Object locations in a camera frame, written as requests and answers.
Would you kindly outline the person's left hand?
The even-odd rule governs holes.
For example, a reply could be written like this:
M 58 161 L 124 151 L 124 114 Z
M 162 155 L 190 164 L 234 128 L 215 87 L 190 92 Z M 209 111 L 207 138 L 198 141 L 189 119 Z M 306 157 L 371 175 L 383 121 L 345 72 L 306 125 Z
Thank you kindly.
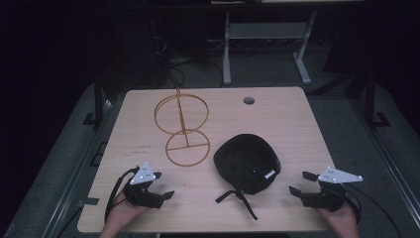
M 115 198 L 114 206 L 103 228 L 106 230 L 122 231 L 138 216 L 149 209 L 143 206 L 135 206 L 126 200 L 123 192 L 119 192 Z

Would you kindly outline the gold wire hat stand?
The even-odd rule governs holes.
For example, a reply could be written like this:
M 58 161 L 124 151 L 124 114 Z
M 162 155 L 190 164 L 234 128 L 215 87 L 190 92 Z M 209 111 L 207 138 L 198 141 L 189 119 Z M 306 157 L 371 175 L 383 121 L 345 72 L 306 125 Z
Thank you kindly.
M 209 106 L 203 98 L 180 88 L 157 103 L 155 124 L 167 136 L 164 153 L 174 165 L 194 167 L 208 157 L 210 139 L 202 127 L 209 115 Z

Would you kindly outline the white metal table frame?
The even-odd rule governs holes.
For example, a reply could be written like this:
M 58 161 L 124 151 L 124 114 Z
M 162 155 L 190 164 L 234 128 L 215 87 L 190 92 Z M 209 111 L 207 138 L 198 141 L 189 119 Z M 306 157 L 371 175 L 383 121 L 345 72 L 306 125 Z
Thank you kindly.
M 231 14 L 227 12 L 224 24 L 223 83 L 229 85 L 232 82 L 230 64 L 230 42 L 232 40 L 300 40 L 300 49 L 292 55 L 302 82 L 309 85 L 311 78 L 304 64 L 303 57 L 316 16 L 317 12 L 312 11 L 306 22 L 234 23 L 231 21 Z

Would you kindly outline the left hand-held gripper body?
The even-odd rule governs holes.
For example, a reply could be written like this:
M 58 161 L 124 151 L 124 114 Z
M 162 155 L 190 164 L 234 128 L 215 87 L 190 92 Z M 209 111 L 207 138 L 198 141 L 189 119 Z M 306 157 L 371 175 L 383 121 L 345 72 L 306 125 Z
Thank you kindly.
M 152 167 L 145 162 L 136 169 L 134 176 L 124 186 L 126 199 L 135 206 L 160 209 L 165 201 L 163 195 L 149 191 L 155 180 Z

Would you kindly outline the aluminium floor rail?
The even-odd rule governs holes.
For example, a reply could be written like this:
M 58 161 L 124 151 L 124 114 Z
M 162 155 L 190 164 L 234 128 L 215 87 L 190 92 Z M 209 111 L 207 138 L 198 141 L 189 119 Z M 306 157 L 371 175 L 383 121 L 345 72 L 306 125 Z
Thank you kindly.
M 390 122 L 382 112 L 374 112 L 372 117 L 368 118 L 365 109 L 357 100 L 351 100 L 350 104 L 379 152 L 385 169 L 389 173 L 391 180 L 395 183 L 396 190 L 400 194 L 412 219 L 420 228 L 420 198 L 413 192 L 412 187 L 403 174 L 403 170 L 398 166 L 396 158 L 391 154 L 378 134 L 379 128 L 390 128 Z
M 101 112 L 103 113 L 102 122 L 98 126 L 94 126 L 92 136 L 90 137 L 86 144 L 86 148 L 77 161 L 74 172 L 72 173 L 62 196 L 58 200 L 58 203 L 42 235 L 42 238 L 58 237 L 58 233 L 64 228 L 64 218 L 71 208 L 71 204 L 75 198 L 76 192 L 78 191 L 80 179 L 83 176 L 85 169 L 88 168 L 90 164 L 98 167 L 98 164 L 95 163 L 95 159 L 97 157 L 97 151 L 101 148 L 100 136 L 108 119 L 109 111 L 112 108 L 112 103 L 106 99 L 104 105 L 101 107 Z

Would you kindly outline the black metal post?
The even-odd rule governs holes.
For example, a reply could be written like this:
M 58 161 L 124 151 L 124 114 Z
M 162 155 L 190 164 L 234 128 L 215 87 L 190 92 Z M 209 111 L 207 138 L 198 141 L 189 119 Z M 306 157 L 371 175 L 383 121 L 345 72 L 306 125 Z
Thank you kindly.
M 103 91 L 101 86 L 101 79 L 96 76 L 93 83 L 94 89 L 94 111 L 89 112 L 83 121 L 83 125 L 90 125 L 94 130 L 98 129 L 103 121 Z
M 375 110 L 375 80 L 372 72 L 367 74 L 365 119 L 367 125 L 375 130 L 377 127 L 389 127 L 390 123 L 382 112 Z

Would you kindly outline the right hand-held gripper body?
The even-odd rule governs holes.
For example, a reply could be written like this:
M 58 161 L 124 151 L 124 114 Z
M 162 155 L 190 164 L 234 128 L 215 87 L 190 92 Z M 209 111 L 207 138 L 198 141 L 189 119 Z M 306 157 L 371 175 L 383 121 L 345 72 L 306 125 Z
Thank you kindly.
M 359 212 L 358 206 L 348 197 L 344 183 L 361 182 L 363 177 L 327 167 L 318 175 L 317 182 L 320 191 L 317 193 L 301 193 L 300 199 L 305 207 L 325 208 L 334 212 L 346 202 L 355 212 Z

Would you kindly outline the person's right hand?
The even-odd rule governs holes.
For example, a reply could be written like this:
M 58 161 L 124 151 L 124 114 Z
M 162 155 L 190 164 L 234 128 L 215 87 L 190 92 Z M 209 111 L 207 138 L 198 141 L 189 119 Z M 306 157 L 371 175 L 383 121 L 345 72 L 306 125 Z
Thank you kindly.
M 336 231 L 358 230 L 356 215 L 351 206 L 346 202 L 334 212 L 324 208 L 316 208 L 316 211 L 327 221 L 334 233 Z

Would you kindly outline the black hat with strap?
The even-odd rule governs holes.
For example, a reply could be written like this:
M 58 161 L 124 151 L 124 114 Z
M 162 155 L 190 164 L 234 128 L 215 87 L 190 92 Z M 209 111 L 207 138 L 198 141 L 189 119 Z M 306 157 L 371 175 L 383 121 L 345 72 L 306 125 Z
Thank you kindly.
M 240 134 L 225 142 L 214 154 L 220 177 L 233 189 L 215 199 L 222 202 L 230 194 L 241 200 L 254 220 L 258 217 L 245 197 L 268 188 L 281 172 L 281 163 L 271 145 L 258 135 Z

